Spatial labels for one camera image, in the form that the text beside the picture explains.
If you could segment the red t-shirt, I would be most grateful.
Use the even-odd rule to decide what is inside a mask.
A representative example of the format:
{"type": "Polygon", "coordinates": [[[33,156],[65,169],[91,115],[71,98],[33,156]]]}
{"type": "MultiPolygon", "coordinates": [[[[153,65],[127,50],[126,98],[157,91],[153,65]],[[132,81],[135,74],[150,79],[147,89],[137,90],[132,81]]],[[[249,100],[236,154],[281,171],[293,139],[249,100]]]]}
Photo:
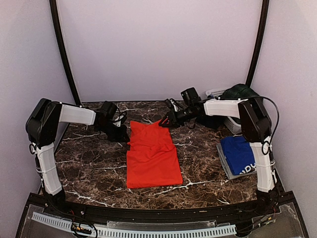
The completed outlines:
{"type": "Polygon", "coordinates": [[[183,183],[177,149],[169,129],[158,122],[130,122],[131,138],[127,151],[129,189],[180,185],[183,183]]]}

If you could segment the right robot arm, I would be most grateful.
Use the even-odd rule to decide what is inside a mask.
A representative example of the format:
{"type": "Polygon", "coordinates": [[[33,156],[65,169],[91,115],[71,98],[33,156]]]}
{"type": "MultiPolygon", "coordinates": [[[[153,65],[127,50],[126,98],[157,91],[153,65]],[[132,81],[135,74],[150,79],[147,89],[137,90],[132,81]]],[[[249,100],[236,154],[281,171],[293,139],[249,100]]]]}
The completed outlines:
{"type": "Polygon", "coordinates": [[[263,100],[273,104],[277,112],[277,120],[279,120],[279,109],[272,99],[264,96],[252,96],[237,100],[207,99],[195,102],[178,111],[171,107],[170,111],[159,121],[159,126],[178,128],[198,116],[238,118],[242,135],[249,142],[256,162],[257,191],[270,193],[277,183],[271,145],[277,128],[271,129],[272,121],[263,100]]]}

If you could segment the dark green plaid garment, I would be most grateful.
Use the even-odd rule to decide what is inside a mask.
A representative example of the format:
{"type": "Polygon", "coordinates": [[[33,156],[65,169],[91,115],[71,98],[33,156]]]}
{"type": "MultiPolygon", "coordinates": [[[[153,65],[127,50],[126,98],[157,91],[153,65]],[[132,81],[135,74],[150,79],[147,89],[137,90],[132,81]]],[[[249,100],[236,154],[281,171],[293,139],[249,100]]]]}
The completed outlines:
{"type": "Polygon", "coordinates": [[[226,89],[220,95],[220,98],[223,100],[237,100],[253,96],[259,96],[259,94],[245,84],[236,84],[233,87],[226,89]]]}

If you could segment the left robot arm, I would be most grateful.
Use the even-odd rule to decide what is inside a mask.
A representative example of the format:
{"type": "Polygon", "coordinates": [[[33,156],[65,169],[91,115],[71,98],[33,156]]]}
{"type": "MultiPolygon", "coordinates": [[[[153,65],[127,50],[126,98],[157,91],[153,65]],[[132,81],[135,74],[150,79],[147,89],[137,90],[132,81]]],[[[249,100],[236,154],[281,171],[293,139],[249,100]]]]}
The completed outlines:
{"type": "Polygon", "coordinates": [[[29,150],[35,155],[37,172],[42,181],[43,193],[53,197],[50,207],[59,216],[66,216],[70,206],[61,197],[65,196],[59,180],[55,158],[54,142],[60,123],[76,123],[93,126],[97,132],[106,134],[111,142],[129,142],[124,124],[127,113],[117,105],[105,101],[97,110],[75,106],[42,98],[26,122],[30,141],[29,150]]]}

